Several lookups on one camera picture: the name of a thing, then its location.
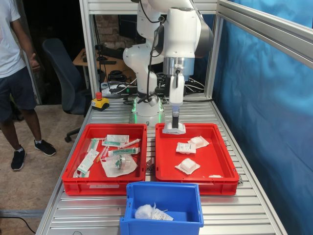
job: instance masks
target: floor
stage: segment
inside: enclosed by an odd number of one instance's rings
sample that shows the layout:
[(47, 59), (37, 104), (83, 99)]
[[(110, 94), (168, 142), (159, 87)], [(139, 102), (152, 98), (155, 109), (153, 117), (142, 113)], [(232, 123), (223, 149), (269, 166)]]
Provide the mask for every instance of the floor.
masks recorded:
[[(16, 122), (19, 141), (26, 150), (27, 157), (23, 169), (13, 172), (10, 167), (13, 149), (0, 133), (0, 212), (1, 210), (27, 211), (46, 208), (75, 141), (76, 136), (72, 138), (72, 142), (66, 143), (65, 134), (79, 128), (84, 120), (83, 116), (64, 113), (61, 105), (37, 106), (36, 112), (42, 137), (57, 149), (57, 154), (48, 157), (35, 150), (34, 137), (26, 122)], [(36, 230), (40, 218), (29, 218), (27, 222), (33, 230)], [(25, 223), (18, 219), (0, 219), (0, 229), (2, 235), (32, 234)]]

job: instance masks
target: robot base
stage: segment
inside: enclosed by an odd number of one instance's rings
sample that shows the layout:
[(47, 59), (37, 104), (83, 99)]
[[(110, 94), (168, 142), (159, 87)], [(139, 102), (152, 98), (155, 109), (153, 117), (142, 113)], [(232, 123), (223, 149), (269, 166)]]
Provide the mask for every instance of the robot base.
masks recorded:
[(143, 123), (151, 129), (154, 128), (156, 124), (165, 122), (165, 113), (160, 101), (155, 106), (151, 107), (145, 102), (138, 104), (139, 100), (140, 99), (137, 97), (134, 102), (129, 123)]

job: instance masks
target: black sneaker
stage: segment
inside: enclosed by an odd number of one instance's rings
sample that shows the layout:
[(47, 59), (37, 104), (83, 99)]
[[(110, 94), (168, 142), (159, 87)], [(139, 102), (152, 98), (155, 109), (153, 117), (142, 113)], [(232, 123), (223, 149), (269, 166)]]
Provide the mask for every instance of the black sneaker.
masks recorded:
[(11, 168), (13, 171), (18, 171), (23, 168), (25, 157), (26, 157), (26, 153), (24, 149), (21, 152), (18, 152), (18, 151), (14, 152), (14, 157), (11, 163)]
[(43, 151), (43, 153), (47, 156), (53, 156), (54, 154), (57, 153), (57, 151), (52, 146), (52, 144), (50, 144), (44, 140), (42, 140), (41, 143), (36, 143), (36, 141), (34, 141), (34, 143), (35, 143), (35, 148), (37, 150)]

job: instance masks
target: hand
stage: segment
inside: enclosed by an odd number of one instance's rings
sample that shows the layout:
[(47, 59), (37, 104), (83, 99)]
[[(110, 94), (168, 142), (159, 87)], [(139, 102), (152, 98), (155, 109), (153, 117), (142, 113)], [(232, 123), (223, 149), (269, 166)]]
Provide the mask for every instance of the hand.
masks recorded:
[(37, 60), (35, 59), (36, 57), (36, 54), (34, 53), (30, 58), (29, 58), (29, 63), (30, 63), (30, 66), (33, 70), (33, 72), (38, 72), (40, 71), (40, 65), (39, 63), (37, 62)]

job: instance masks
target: person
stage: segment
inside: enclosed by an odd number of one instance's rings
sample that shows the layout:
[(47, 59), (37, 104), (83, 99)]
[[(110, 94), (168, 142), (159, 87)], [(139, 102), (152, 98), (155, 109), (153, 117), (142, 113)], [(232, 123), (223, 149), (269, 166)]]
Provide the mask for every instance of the person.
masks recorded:
[(27, 54), (32, 70), (39, 71), (40, 65), (36, 60), (31, 41), (23, 30), (14, 0), (0, 0), (0, 128), (15, 149), (11, 168), (13, 171), (18, 171), (24, 166), (26, 153), (19, 143), (12, 120), (10, 94), (34, 135), (35, 149), (48, 156), (56, 154), (56, 150), (51, 144), (42, 140), (39, 120), (34, 110), (36, 101), (31, 79), (11, 28)]

